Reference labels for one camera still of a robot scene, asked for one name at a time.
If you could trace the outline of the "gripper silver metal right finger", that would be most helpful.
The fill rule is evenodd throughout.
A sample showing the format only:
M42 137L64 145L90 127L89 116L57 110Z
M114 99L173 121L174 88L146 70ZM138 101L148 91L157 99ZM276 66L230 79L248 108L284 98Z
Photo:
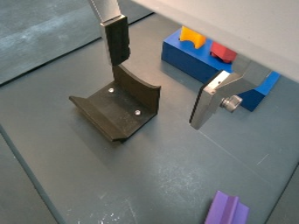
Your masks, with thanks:
M200 88L189 118L189 124L196 130L217 108L233 112L241 103L238 94L256 88L270 74L269 68L242 55L236 57L230 69L230 73L218 71Z

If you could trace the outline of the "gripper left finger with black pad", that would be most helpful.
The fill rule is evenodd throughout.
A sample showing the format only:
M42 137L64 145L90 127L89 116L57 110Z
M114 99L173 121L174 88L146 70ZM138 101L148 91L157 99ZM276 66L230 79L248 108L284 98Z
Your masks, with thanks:
M106 43L106 55L112 67L129 57L126 16L121 14L117 0L88 0L97 17L101 37Z

